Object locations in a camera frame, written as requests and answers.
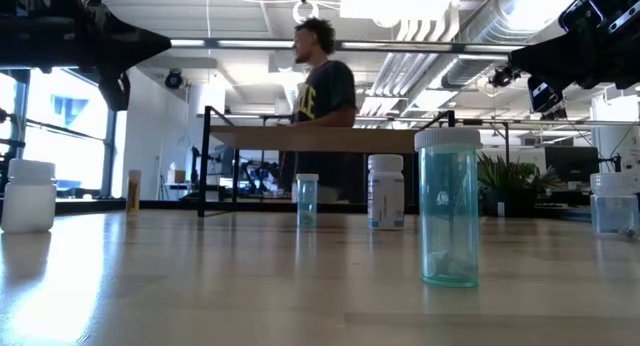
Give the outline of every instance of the desk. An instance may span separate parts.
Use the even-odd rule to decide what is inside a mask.
[[[297,128],[297,127],[248,127],[248,126],[211,126],[210,110],[204,116],[202,154],[208,154],[209,135],[222,141],[235,150],[231,204],[219,204],[222,210],[239,210],[238,178],[240,150],[279,150],[279,151],[317,151],[317,152],[357,152],[357,153],[394,153],[415,154],[414,136],[418,130],[353,129],[353,128]],[[202,158],[200,169],[207,169],[207,159]],[[413,177],[417,178],[416,168]],[[417,182],[413,192],[417,195]],[[206,188],[206,180],[201,180],[200,189]],[[198,197],[198,216],[204,217],[206,195]],[[336,205],[334,212],[340,212],[345,205]],[[256,205],[256,211],[269,210],[269,205]],[[415,212],[417,207],[408,208]]]
[[[640,248],[589,224],[483,219],[480,286],[460,290],[420,280],[417,217],[397,232],[318,222],[141,210],[0,235],[0,343],[638,344]]]
[[[211,136],[239,150],[414,153],[417,130],[333,127],[211,126]]]

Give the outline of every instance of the computer monitor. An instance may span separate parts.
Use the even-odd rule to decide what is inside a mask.
[[[548,146],[544,154],[547,168],[553,167],[564,182],[589,182],[591,174],[600,172],[595,147]]]

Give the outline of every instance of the man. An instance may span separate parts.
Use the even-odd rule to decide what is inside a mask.
[[[311,72],[296,101],[291,127],[353,127],[357,113],[353,73],[344,63],[328,59],[334,42],[335,30],[326,20],[310,18],[296,26],[296,63],[307,63]],[[319,203],[338,201],[345,180],[343,154],[297,152],[285,158],[292,156],[292,174],[319,175]]]

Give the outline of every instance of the curly hair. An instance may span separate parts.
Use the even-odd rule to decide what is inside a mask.
[[[331,26],[331,22],[312,17],[306,19],[303,23],[296,25],[296,31],[300,31],[302,29],[316,34],[320,48],[327,55],[331,55],[334,52],[336,30]]]

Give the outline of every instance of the green plant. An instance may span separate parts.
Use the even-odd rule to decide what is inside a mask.
[[[528,162],[509,162],[498,156],[496,160],[481,153],[478,160],[478,182],[482,189],[505,193],[522,190],[556,189],[560,179],[550,167],[540,174],[538,167]]]

